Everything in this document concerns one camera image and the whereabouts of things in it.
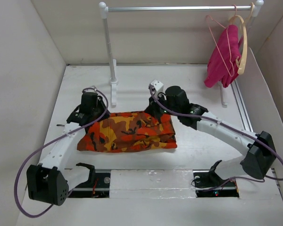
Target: pink clothing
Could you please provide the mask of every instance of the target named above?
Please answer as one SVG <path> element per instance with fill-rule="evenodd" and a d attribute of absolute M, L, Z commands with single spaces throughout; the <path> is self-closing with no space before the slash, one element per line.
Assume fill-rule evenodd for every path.
<path fill-rule="evenodd" d="M 230 50 L 231 50 L 231 64 L 230 62 L 230 52 L 229 52 L 229 43 L 230 43 Z M 214 86 L 218 81 L 222 82 L 223 87 L 228 87 L 235 78 L 238 76 L 238 67 L 236 64 L 236 59 L 241 58 L 241 54 L 239 52 L 239 45 L 238 45 L 238 27 L 235 25 L 229 25 L 220 35 L 220 38 L 217 43 L 220 53 L 225 61 L 225 64 L 232 76 L 229 75 L 228 70 L 220 56 L 220 53 L 215 47 L 213 54 L 208 62 L 208 76 L 204 80 L 204 84 L 211 88 Z"/>

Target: white wall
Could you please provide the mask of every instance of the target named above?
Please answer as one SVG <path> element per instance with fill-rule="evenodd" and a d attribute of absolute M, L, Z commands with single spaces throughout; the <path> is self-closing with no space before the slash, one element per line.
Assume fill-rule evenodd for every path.
<path fill-rule="evenodd" d="M 100 0 L 32 0 L 69 64 L 107 63 Z M 251 0 L 105 0 L 109 7 L 249 5 Z M 214 42 L 205 23 L 208 12 L 111 13 L 114 57 L 122 63 L 207 63 Z M 227 24 L 233 12 L 212 12 Z M 249 43 L 261 47 L 283 15 L 283 0 L 266 0 Z M 221 29 L 216 29 L 216 37 Z"/>
<path fill-rule="evenodd" d="M 283 121 L 283 18 L 256 57 Z"/>
<path fill-rule="evenodd" d="M 44 142 L 65 66 L 31 1 L 0 0 L 0 226 L 16 224 L 16 172 Z"/>
<path fill-rule="evenodd" d="M 270 133 L 275 149 L 283 159 L 283 123 L 251 49 L 248 50 L 245 72 L 237 80 L 254 131 Z M 272 166 L 277 176 L 283 178 L 283 166 L 280 161 L 276 160 Z M 283 181 L 279 183 L 283 198 Z"/>

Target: black joint housing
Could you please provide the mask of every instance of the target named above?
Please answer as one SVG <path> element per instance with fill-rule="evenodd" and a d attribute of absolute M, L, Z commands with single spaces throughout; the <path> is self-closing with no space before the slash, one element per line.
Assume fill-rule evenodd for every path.
<path fill-rule="evenodd" d="M 166 97 L 158 96 L 158 101 L 163 106 L 176 113 L 200 116 L 203 115 L 204 112 L 208 112 L 207 108 L 205 107 L 197 104 L 190 104 L 186 92 L 179 86 L 171 86 L 167 88 L 165 96 Z M 171 114 L 161 109 L 161 107 L 159 107 L 159 105 L 155 103 L 155 101 L 151 97 L 149 99 L 149 106 L 146 108 L 145 112 L 158 119 L 158 121 L 160 121 L 160 117 L 163 114 Z M 183 125 L 192 127 L 193 129 L 197 129 L 197 122 L 201 120 L 201 118 L 199 117 L 192 118 L 186 116 L 178 116 L 177 118 Z"/>
<path fill-rule="evenodd" d="M 56 168 L 30 165 L 26 171 L 28 196 L 32 200 L 62 205 L 68 197 L 68 184 Z"/>
<path fill-rule="evenodd" d="M 272 136 L 263 131 L 258 135 L 258 140 L 275 150 Z M 248 145 L 250 148 L 244 160 L 241 161 L 243 170 L 255 179 L 263 179 L 275 161 L 275 156 L 258 142 Z"/>
<path fill-rule="evenodd" d="M 100 117 L 105 111 L 106 105 L 103 98 L 94 92 L 84 92 L 81 98 L 81 104 L 74 109 L 67 119 L 67 123 L 75 122 L 80 126 L 84 126 L 93 120 Z M 108 118 L 109 111 L 101 118 L 101 120 Z"/>

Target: white bracket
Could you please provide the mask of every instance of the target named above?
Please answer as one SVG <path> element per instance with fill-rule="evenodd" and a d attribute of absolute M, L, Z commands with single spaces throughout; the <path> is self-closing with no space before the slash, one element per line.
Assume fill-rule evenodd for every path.
<path fill-rule="evenodd" d="M 227 96 L 225 94 L 225 88 L 222 86 L 221 82 L 218 82 L 219 88 L 220 88 L 220 96 L 221 96 L 221 104 L 224 107 L 228 106 L 228 99 Z"/>
<path fill-rule="evenodd" d="M 113 67 L 115 72 L 115 78 L 116 81 L 112 81 L 112 78 L 110 79 L 111 84 L 111 105 L 116 106 L 117 105 L 117 60 L 113 59 Z"/>
<path fill-rule="evenodd" d="M 68 190 L 71 191 L 79 184 L 87 181 L 89 173 L 90 170 L 83 166 L 75 166 L 73 169 L 64 170 L 63 177 L 67 181 Z"/>
<path fill-rule="evenodd" d="M 100 8 L 100 16 L 102 19 L 107 19 L 108 16 L 108 7 L 106 6 L 105 2 L 100 2 L 99 3 L 99 8 Z"/>
<path fill-rule="evenodd" d="M 237 158 L 222 161 L 215 169 L 215 173 L 222 179 L 226 180 L 231 177 L 246 175 L 240 162 L 244 160 L 245 156 L 241 155 Z"/>
<path fill-rule="evenodd" d="M 263 0 L 257 0 L 254 3 L 254 9 L 253 9 L 253 13 L 252 13 L 252 17 L 256 17 L 259 14 L 259 11 L 261 9 L 261 7 L 264 5 L 264 1 Z"/>
<path fill-rule="evenodd" d="M 152 92 L 154 93 L 154 96 L 156 98 L 158 98 L 158 95 L 160 92 L 163 92 L 164 91 L 164 84 L 156 79 L 154 79 L 150 85 L 153 86 L 153 90 Z"/>

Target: orange camouflage cloth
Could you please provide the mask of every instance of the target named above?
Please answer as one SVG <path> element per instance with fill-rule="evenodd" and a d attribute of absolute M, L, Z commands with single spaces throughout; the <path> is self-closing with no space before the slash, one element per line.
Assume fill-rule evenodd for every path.
<path fill-rule="evenodd" d="M 77 149 L 121 153 L 177 148 L 171 116 L 164 114 L 160 120 L 145 112 L 111 113 L 89 128 Z"/>

